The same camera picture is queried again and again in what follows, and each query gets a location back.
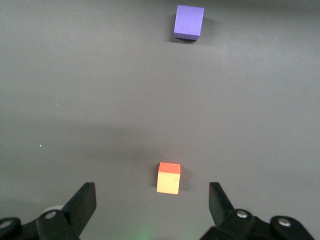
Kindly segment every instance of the yellow block face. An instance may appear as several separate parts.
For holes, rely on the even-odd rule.
[[[165,194],[178,194],[180,174],[169,172],[158,172],[156,191]]]

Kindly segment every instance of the purple cube side face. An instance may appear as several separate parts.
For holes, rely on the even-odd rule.
[[[173,36],[179,39],[198,40],[204,12],[203,7],[178,5]]]

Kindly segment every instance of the orange cube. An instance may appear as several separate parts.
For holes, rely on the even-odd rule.
[[[180,164],[160,162],[156,191],[165,194],[178,194],[180,174]]]

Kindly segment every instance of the screw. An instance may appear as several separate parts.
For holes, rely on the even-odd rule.
[[[47,213],[44,217],[45,219],[52,219],[57,213],[55,211],[51,211]]]
[[[237,211],[236,214],[239,218],[242,218],[242,219],[246,219],[248,217],[248,214],[243,210]]]
[[[4,229],[6,227],[9,227],[11,225],[11,221],[4,221],[0,224],[0,229]]]
[[[284,227],[290,227],[291,226],[290,221],[288,219],[283,218],[283,217],[279,218],[278,222],[279,222],[280,225],[282,225]]]

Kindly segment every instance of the gray background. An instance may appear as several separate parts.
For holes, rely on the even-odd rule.
[[[205,7],[198,41],[173,38],[178,4]],[[3,0],[0,216],[93,181],[81,239],[197,240],[220,182],[320,239],[319,75],[318,0]],[[178,195],[156,192],[163,161]]]

